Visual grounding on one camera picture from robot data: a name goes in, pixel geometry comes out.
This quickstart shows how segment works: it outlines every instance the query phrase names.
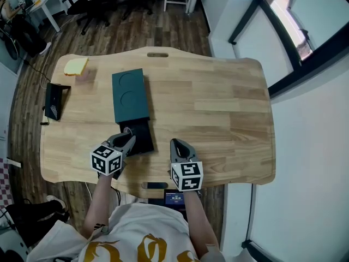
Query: white shoe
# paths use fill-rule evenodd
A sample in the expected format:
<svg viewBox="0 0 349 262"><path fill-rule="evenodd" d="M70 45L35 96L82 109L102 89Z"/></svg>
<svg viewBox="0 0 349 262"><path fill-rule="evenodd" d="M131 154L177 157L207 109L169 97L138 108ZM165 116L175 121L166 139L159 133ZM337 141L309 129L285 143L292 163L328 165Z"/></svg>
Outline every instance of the white shoe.
<svg viewBox="0 0 349 262"><path fill-rule="evenodd" d="M48 42L46 44L46 48L42 52L40 52L40 55L44 54L50 48L50 46L51 46L51 42Z"/></svg>
<svg viewBox="0 0 349 262"><path fill-rule="evenodd" d="M47 200L47 202L50 202L50 201L58 201L58 202L60 202L61 203L61 205L62 205L62 209L66 209L67 208L67 205L65 204L65 202L64 201L62 201L62 200L59 200L57 197L55 197L55 196L53 196L53 195L48 195L47 197L46 197L46 200Z"/></svg>

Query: wooden floor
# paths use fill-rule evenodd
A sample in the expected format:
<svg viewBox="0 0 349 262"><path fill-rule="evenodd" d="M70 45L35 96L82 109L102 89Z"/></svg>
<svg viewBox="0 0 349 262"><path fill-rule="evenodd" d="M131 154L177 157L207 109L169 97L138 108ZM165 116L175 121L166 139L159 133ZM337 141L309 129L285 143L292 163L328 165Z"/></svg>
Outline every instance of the wooden floor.
<svg viewBox="0 0 349 262"><path fill-rule="evenodd" d="M185 15L184 6L168 4L163 12L163 0L156 0L153 15L146 11L135 11L126 21L121 17L125 7L108 12L110 25L92 21L86 35L81 35L82 26L71 16L57 17L58 25L64 27L56 33L45 25L41 34L46 41L52 39L51 53L30 60L31 65L51 78L57 60L68 53L78 55L105 55L137 49L143 46L171 46L183 51L210 56L208 29L202 8L198 5L191 15ZM31 67L24 67L20 75L10 118L9 157L23 162L22 169L11 169L10 180L16 203L29 199L32 203L45 201L53 194L66 201L70 223L79 230L90 203L89 192L83 182L46 182L40 174L40 122L43 117L45 91L40 87L40 74ZM93 193L94 184L88 184ZM118 205L116 193L111 190L111 210ZM204 189L202 202L207 217L220 240L224 186ZM122 195L122 203L144 201L133 196Z"/></svg>

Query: bread slice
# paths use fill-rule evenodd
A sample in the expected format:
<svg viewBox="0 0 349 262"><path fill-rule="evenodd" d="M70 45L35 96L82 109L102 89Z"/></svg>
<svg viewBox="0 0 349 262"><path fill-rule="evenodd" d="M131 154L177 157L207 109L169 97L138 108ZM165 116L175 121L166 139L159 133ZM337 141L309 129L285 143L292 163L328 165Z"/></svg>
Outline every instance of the bread slice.
<svg viewBox="0 0 349 262"><path fill-rule="evenodd" d="M64 67L64 75L81 76L88 62L88 57L75 58L67 62Z"/></svg>

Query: digital display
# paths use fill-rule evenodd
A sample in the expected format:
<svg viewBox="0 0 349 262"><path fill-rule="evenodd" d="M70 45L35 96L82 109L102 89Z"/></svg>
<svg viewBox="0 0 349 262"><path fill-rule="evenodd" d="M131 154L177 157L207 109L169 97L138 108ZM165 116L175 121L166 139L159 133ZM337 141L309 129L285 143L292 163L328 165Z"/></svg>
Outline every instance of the digital display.
<svg viewBox="0 0 349 262"><path fill-rule="evenodd" d="M183 193L180 192L166 192L166 205L184 205Z"/></svg>

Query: window frame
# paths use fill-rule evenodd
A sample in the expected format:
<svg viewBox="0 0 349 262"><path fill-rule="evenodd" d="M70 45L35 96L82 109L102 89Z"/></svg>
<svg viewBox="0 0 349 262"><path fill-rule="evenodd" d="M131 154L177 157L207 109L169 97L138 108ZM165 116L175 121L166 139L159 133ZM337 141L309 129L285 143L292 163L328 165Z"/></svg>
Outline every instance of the window frame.
<svg viewBox="0 0 349 262"><path fill-rule="evenodd" d="M271 99L311 79L349 53L349 22L347 22L347 24L338 30L331 38L320 47L313 50L312 54L302 61L286 28L265 0L252 0L247 11L230 36L228 40L229 43L232 45L237 44L236 39L248 24L258 7L264 11L273 25L293 68L293 72L268 88Z"/></svg>

